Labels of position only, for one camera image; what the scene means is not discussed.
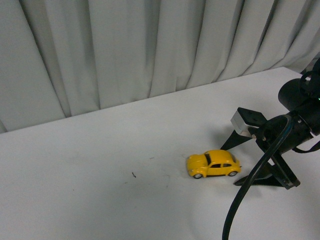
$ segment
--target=toy car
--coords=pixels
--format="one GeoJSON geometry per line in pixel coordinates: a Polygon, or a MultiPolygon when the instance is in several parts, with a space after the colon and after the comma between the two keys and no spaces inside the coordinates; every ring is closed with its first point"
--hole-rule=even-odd
{"type": "Polygon", "coordinates": [[[210,150],[191,155],[186,162],[189,175],[195,179],[209,176],[235,176],[241,172],[238,159],[226,150],[210,150]]]}

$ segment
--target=car roof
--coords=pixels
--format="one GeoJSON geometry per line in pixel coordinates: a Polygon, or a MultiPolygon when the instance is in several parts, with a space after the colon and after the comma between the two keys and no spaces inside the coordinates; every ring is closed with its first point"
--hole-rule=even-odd
{"type": "Polygon", "coordinates": [[[223,164],[233,162],[232,155],[230,152],[225,150],[210,150],[209,153],[211,158],[211,163],[223,164]]]}

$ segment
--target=white tabletop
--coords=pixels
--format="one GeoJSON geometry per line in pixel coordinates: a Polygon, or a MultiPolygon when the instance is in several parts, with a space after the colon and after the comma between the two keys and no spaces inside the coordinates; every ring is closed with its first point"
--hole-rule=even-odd
{"type": "MultiPolygon", "coordinates": [[[[240,174],[198,180],[186,157],[219,149],[238,107],[287,113],[278,91],[299,77],[278,68],[1,134],[0,239],[221,239],[233,182],[263,152],[250,140],[230,150],[240,174]]],[[[229,239],[318,240],[319,156],[285,153],[301,185],[252,186],[229,239]]]]}

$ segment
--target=car windshield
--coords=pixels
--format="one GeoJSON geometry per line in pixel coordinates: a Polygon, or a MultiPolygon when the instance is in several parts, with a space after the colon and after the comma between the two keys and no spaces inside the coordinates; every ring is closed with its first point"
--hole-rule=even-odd
{"type": "Polygon", "coordinates": [[[206,152],[204,155],[205,155],[206,161],[208,162],[208,165],[210,165],[210,163],[211,163],[211,158],[210,158],[209,153],[206,152]]]}

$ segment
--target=white curtain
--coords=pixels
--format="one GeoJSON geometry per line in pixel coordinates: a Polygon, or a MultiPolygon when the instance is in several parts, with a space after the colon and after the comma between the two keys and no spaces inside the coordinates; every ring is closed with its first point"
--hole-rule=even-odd
{"type": "Polygon", "coordinates": [[[0,133],[320,52],[320,0],[0,0],[0,133]]]}

